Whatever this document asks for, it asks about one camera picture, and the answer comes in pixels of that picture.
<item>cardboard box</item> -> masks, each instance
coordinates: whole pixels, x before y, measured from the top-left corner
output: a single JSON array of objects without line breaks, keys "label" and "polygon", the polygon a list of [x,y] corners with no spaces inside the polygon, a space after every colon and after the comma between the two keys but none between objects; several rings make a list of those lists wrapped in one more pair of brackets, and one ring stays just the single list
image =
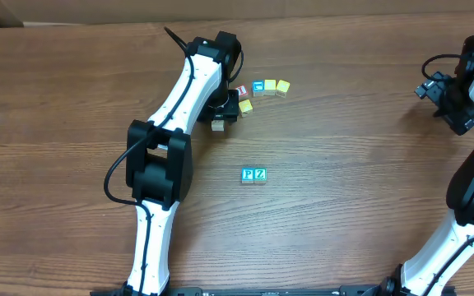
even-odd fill
[{"label": "cardboard box", "polygon": [[474,12],[468,0],[0,0],[0,22],[113,24],[298,16]]}]

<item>block with letter p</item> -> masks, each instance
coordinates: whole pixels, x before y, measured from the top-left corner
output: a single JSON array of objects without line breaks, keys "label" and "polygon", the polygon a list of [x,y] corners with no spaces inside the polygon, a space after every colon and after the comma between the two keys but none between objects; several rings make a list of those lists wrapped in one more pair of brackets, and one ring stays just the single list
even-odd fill
[{"label": "block with letter p", "polygon": [[255,172],[251,168],[243,168],[240,178],[243,184],[253,184],[253,174]]}]

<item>wooden table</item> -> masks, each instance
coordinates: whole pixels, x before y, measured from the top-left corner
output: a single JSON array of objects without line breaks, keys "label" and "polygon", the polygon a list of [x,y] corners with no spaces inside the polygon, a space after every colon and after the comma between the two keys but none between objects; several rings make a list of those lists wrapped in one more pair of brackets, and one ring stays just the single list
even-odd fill
[{"label": "wooden table", "polygon": [[[86,295],[127,279],[135,210],[102,182],[130,122],[156,111],[182,69],[163,25],[0,29],[0,295]],[[286,99],[252,99],[224,136],[196,126],[172,286],[377,284],[419,251],[474,129],[454,135],[413,90],[427,58],[460,53],[474,13],[166,25],[185,40],[237,34],[235,86],[291,82]],[[267,184],[241,185],[248,166],[266,167]],[[123,167],[111,187],[129,197]],[[452,284],[474,295],[474,257]]]}]

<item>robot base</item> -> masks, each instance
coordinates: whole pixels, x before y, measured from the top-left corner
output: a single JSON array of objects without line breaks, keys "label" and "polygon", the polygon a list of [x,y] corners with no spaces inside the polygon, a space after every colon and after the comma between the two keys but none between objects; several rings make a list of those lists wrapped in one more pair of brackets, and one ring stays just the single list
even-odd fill
[{"label": "robot base", "polygon": [[[378,285],[343,285],[335,289],[206,289],[170,288],[166,296],[376,296]],[[454,287],[446,287],[442,296],[456,296]]]}]

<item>yellow block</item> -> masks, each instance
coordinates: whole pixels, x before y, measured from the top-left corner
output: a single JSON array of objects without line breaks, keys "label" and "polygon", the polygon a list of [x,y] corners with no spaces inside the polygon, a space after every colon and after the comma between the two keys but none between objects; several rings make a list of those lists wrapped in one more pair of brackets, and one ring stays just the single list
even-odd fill
[{"label": "yellow block", "polygon": [[265,95],[276,95],[276,80],[266,79],[264,81],[264,94]]},{"label": "yellow block", "polygon": [[290,82],[279,80],[279,83],[277,83],[276,94],[285,98],[289,87],[290,87]]},{"label": "yellow block", "polygon": [[245,99],[242,102],[239,102],[239,109],[240,109],[240,114],[242,117],[246,117],[246,115],[249,115],[253,111],[252,103],[250,103],[249,99]]}]

